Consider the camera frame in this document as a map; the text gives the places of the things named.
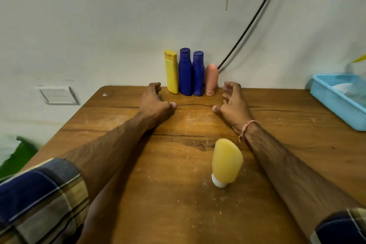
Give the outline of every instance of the hand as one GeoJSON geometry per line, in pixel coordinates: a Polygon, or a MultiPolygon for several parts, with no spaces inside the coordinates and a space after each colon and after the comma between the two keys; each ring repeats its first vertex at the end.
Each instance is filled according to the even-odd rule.
{"type": "Polygon", "coordinates": [[[223,105],[215,105],[212,109],[215,113],[222,113],[222,116],[228,121],[235,133],[240,135],[243,126],[253,120],[250,114],[247,102],[242,95],[241,86],[238,83],[226,81],[223,89],[228,92],[223,93],[223,105]]]}
{"type": "Polygon", "coordinates": [[[152,129],[162,116],[177,107],[175,102],[160,100],[158,97],[158,94],[161,91],[160,85],[160,82],[150,83],[141,97],[139,113],[149,120],[148,129],[152,129]]]}

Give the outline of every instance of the blue bottle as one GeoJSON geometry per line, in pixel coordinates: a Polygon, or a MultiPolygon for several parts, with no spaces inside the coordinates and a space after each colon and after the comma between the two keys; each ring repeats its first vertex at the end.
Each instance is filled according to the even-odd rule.
{"type": "Polygon", "coordinates": [[[185,96],[192,95],[193,70],[191,64],[191,50],[187,47],[181,49],[179,59],[179,91],[185,96]]]}
{"type": "Polygon", "coordinates": [[[202,96],[204,94],[205,66],[204,53],[202,51],[193,52],[193,94],[202,96]]]}

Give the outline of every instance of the forearm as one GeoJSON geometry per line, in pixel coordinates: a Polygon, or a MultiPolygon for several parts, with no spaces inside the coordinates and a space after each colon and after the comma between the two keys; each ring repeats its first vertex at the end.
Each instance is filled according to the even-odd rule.
{"type": "Polygon", "coordinates": [[[149,118],[138,113],[123,125],[62,156],[79,169],[88,189],[90,202],[117,170],[124,166],[132,149],[150,125],[149,118]]]}
{"type": "Polygon", "coordinates": [[[258,124],[247,128],[245,138],[308,239],[328,215],[361,206],[288,151],[258,124]]]}

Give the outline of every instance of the yellow squeeze tube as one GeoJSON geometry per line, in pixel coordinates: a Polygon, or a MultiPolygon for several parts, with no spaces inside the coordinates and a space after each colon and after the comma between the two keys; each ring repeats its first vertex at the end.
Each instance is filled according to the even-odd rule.
{"type": "Polygon", "coordinates": [[[230,140],[216,141],[212,157],[212,182],[220,188],[235,181],[243,164],[243,155],[230,140]]]}
{"type": "Polygon", "coordinates": [[[164,50],[164,56],[168,90],[173,94],[178,94],[177,54],[171,50],[164,50]]]}

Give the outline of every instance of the wood grain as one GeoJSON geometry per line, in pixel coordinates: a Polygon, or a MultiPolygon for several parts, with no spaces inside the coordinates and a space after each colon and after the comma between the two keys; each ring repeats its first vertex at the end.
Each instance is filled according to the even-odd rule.
{"type": "MultiPolygon", "coordinates": [[[[102,87],[27,167],[122,124],[138,111],[144,90],[102,87]]],[[[242,91],[265,129],[316,171],[366,203],[365,133],[351,129],[306,90],[242,91]]],[[[176,102],[177,109],[144,136],[127,168],[91,207],[89,217],[99,242],[307,243],[248,147],[239,144],[232,129],[213,113],[212,106],[222,103],[221,93],[187,97],[162,90],[162,100],[176,102]],[[210,177],[214,144],[222,137],[237,144],[244,157],[239,177],[225,189],[215,187],[210,177]]]]}

